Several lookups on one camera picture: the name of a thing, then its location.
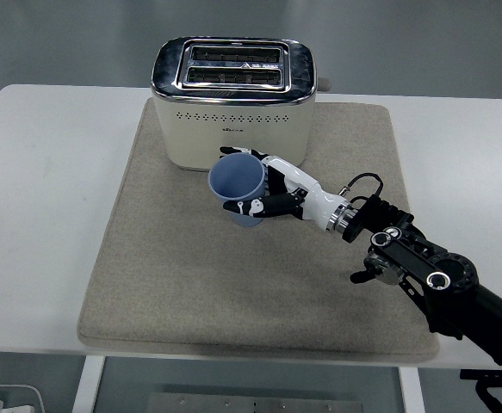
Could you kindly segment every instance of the cup rim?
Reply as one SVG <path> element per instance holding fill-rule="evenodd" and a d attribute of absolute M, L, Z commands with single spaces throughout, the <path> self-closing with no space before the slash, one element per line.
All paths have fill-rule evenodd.
<path fill-rule="evenodd" d="M 235 156 L 251 157 L 252 159 L 256 160 L 258 163 L 260 163 L 260 166 L 262 167 L 262 176 L 261 176 L 260 180 L 258 181 L 257 186 L 254 187 L 252 190 L 250 190 L 247 194 L 240 195 L 240 196 L 234 196 L 234 197 L 228 197 L 228 196 L 221 195 L 221 194 L 219 194 L 218 192 L 216 192 L 214 190 L 213 186 L 210 183 L 210 176 L 213 173 L 213 170 L 216 167 L 216 165 L 218 165 L 221 162 L 222 159 L 225 159 L 227 157 L 232 157 L 234 155 Z M 208 172 L 208 187 L 210 188 L 210 190 L 213 192 L 214 195 L 216 195 L 216 196 L 218 196 L 218 197 L 220 197 L 222 199 L 225 199 L 226 201 L 228 201 L 228 200 L 241 200 L 242 198 L 245 198 L 245 197 L 249 196 L 250 194 L 252 194 L 253 192 L 255 192 L 262 185 L 262 182 L 265 179 L 265 177 L 266 177 L 266 169 L 264 168 L 264 165 L 262 164 L 262 161 L 260 159 L 258 159 L 254 155 L 251 155 L 250 153 L 246 153 L 246 152 L 234 152 L 234 153 L 230 153 L 228 155 L 225 155 L 224 157 L 221 157 L 213 165 L 213 167 L 210 169 L 210 171 Z"/>

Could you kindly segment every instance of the cream toaster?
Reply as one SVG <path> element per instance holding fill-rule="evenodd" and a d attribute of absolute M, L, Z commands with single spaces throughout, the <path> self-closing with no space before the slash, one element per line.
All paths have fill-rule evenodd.
<path fill-rule="evenodd" d="M 221 146 L 298 165 L 312 124 L 317 76 L 294 40 L 184 37 L 158 52 L 151 89 L 169 159 L 208 170 Z"/>

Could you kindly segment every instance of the gray felt mat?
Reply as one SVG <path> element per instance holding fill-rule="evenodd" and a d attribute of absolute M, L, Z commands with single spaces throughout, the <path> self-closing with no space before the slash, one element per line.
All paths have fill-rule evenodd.
<path fill-rule="evenodd" d="M 301 168 L 336 193 L 371 171 L 407 208 L 388 111 L 316 103 Z M 366 182 L 351 195 L 369 195 Z M 438 350 L 398 287 L 350 283 L 369 234 L 347 244 L 292 217 L 236 226 L 207 173 L 164 151 L 152 101 L 144 109 L 78 323 L 90 346 L 146 353 L 423 361 Z"/>

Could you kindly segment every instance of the plastic cup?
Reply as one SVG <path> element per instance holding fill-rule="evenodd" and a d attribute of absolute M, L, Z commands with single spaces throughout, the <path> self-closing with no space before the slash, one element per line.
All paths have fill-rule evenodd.
<path fill-rule="evenodd" d="M 265 169 L 257 157 L 236 152 L 222 157 L 208 172 L 208 186 L 222 203 L 227 200 L 254 200 L 266 191 Z M 241 226 L 254 226 L 262 218 L 229 212 Z"/>

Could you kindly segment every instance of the metal plate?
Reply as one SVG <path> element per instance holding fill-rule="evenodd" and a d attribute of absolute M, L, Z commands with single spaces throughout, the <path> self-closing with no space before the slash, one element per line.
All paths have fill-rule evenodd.
<path fill-rule="evenodd" d="M 359 402 L 152 393 L 147 413 L 362 413 Z"/>

